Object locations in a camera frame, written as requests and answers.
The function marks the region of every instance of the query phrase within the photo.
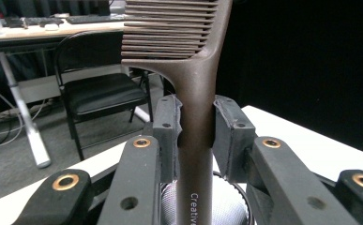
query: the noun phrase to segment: white table surface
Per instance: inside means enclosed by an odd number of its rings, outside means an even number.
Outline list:
[[[91,30],[123,30],[124,22],[96,22],[85,24],[70,24],[66,20],[59,24],[58,29],[48,31],[44,27],[31,25],[28,29],[23,28],[8,28],[3,27],[3,35],[0,35],[0,40],[21,39],[21,38],[50,38],[58,36],[69,36],[82,31]]]
[[[315,173],[336,181],[343,170],[363,170],[362,151],[251,106],[243,108],[243,112],[256,126],[257,135],[284,140]],[[119,161],[123,146],[119,144],[70,168],[85,170],[94,176]],[[43,180],[0,199],[0,224],[15,221]]]

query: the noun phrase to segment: brown comb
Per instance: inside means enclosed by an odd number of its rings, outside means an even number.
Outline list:
[[[164,76],[183,104],[177,224],[211,224],[212,104],[231,4],[232,0],[126,1],[122,64]],[[199,196],[196,212],[190,211],[192,194]]]

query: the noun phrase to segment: floor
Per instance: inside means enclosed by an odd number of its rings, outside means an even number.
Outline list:
[[[161,80],[158,75],[150,76],[150,85],[155,112],[156,103],[163,94]],[[144,105],[142,109],[147,112],[147,105]],[[144,122],[138,117],[134,117],[133,122],[129,123],[129,114],[130,112],[121,112],[79,124],[77,129],[80,132],[82,145],[93,143],[97,139],[102,140],[105,136],[117,136],[117,134],[144,127]],[[75,143],[69,135],[66,114],[62,103],[58,99],[46,103],[46,106],[34,121],[38,125],[52,164],[44,169],[36,167],[25,132],[22,130],[14,141],[0,146],[0,198],[79,162]],[[0,135],[0,140],[6,137],[8,130],[18,126],[18,119],[14,119],[11,123],[0,124],[0,132],[4,132],[4,134]],[[11,140],[16,133],[17,130],[10,132],[7,140]],[[141,131],[137,131],[86,148],[83,153],[86,158],[90,158],[140,133]]]

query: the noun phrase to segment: black backdrop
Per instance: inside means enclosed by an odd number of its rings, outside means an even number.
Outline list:
[[[363,150],[363,1],[234,4],[217,90]]]
[[[18,82],[35,79],[44,76],[44,64],[41,59],[41,52],[23,54],[12,54],[8,56],[12,72]],[[0,94],[15,105],[14,98],[8,88],[8,82],[4,70],[0,65]],[[10,109],[4,100],[0,98],[0,112]]]

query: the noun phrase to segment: metal bracket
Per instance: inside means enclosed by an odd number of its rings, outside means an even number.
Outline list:
[[[357,224],[285,142],[256,138],[249,157],[246,194],[259,224]]]
[[[160,145],[161,183],[169,184],[177,175],[177,138],[181,132],[181,106],[175,96],[166,96],[159,99],[155,112],[153,133]]]
[[[158,141],[134,137],[126,142],[98,224],[159,224],[160,206]]]
[[[363,224],[363,171],[341,172],[334,189],[334,195],[342,205],[360,224]]]
[[[251,149],[255,127],[240,107],[228,97],[216,96],[216,140],[213,153],[219,170],[230,183],[246,183],[243,168],[247,149]]]

